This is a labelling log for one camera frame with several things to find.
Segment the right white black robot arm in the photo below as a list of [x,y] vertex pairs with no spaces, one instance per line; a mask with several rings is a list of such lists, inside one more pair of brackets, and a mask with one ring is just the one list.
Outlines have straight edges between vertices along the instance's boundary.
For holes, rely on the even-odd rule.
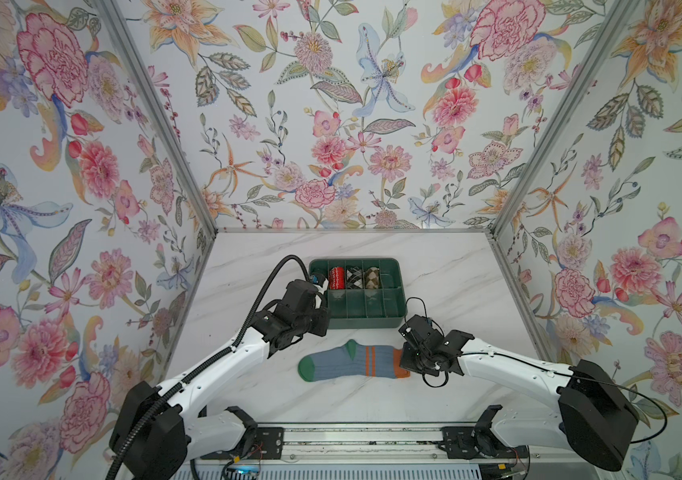
[[495,347],[460,330],[442,333],[415,315],[399,330],[400,365],[421,376],[455,375],[492,381],[533,400],[529,408],[488,406],[462,442],[496,457],[502,449],[569,449],[606,471],[623,467],[639,423],[631,402],[599,365],[550,363]]

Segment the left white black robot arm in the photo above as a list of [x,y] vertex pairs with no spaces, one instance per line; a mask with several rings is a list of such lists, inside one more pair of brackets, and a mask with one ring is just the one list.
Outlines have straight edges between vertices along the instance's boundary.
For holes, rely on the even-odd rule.
[[202,416],[231,381],[306,335],[326,335],[327,286],[294,280],[282,298],[253,314],[236,336],[190,371],[156,386],[141,381],[126,394],[109,440],[107,478],[127,469],[136,479],[170,479],[188,461],[252,445],[257,423],[241,408]]

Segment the blue green orange sock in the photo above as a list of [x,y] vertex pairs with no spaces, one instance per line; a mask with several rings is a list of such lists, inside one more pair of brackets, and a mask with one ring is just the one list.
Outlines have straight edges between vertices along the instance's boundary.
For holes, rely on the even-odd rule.
[[302,358],[298,374],[306,382],[365,376],[404,379],[411,372],[400,366],[403,350],[390,345],[363,345],[351,339],[344,345]]

